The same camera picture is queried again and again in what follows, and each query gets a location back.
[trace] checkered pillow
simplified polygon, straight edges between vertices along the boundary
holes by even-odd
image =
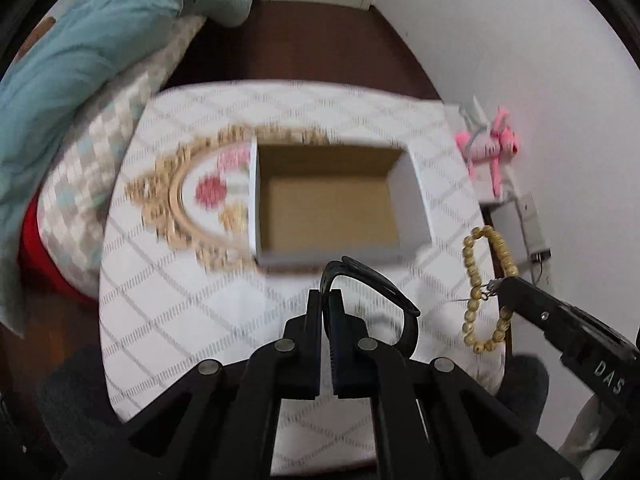
[[[38,199],[38,231],[65,279],[98,298],[109,201],[122,159],[146,104],[169,79],[204,24],[176,21],[166,47],[121,72],[81,108]]]

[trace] cable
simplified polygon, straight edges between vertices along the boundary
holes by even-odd
[[[542,278],[542,273],[544,272],[544,269],[542,267],[542,260],[538,260],[538,265],[540,266],[540,274],[538,275],[538,277],[534,280],[533,282],[533,286],[538,286],[538,283],[540,282],[540,278]]]

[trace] wooden bead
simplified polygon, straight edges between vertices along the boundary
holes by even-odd
[[[498,244],[503,244],[504,240],[502,239],[498,231],[494,231],[489,235],[489,243],[495,247]]]
[[[509,252],[509,248],[506,245],[502,245],[498,250],[495,251],[498,255],[498,259],[500,261],[509,258],[511,259],[511,253]]]
[[[513,312],[505,306],[500,309],[500,319],[510,320],[513,317]]]
[[[506,332],[507,329],[509,328],[509,320],[508,319],[499,319],[498,322],[495,324],[495,327],[498,330],[502,330],[503,332]]]
[[[491,336],[491,339],[494,340],[494,343],[499,343],[504,341],[505,333],[502,330],[495,330],[494,334]]]

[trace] screw head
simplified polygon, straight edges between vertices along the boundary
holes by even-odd
[[[220,370],[220,363],[218,361],[214,361],[213,359],[206,359],[205,361],[200,362],[198,365],[198,371],[202,375],[213,375],[218,370]]]
[[[363,337],[358,341],[358,348],[366,351],[375,350],[378,348],[378,342],[370,337]]]
[[[450,371],[455,368],[453,361],[446,357],[438,357],[436,361],[433,363],[433,367],[436,368],[437,371],[442,372],[444,374],[448,374]]]
[[[296,347],[296,344],[291,339],[283,338],[278,339],[274,346],[278,352],[291,352]]]

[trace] gray fabric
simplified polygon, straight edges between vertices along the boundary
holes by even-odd
[[[549,374],[533,355],[515,355],[507,360],[504,378],[495,398],[536,433],[549,393]]]
[[[111,409],[98,345],[65,360],[36,392],[53,443],[73,465],[100,447],[121,425]]]

